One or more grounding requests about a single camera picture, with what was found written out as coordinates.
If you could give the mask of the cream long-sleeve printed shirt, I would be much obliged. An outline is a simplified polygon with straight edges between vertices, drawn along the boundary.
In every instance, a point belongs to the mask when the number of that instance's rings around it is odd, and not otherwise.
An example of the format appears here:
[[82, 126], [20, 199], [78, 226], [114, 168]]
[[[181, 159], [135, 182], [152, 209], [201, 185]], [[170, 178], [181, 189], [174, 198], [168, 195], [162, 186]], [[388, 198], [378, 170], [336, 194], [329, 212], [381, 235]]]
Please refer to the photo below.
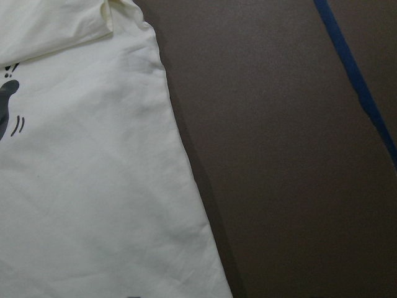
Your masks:
[[231, 297], [133, 1], [1, 2], [1, 296]]

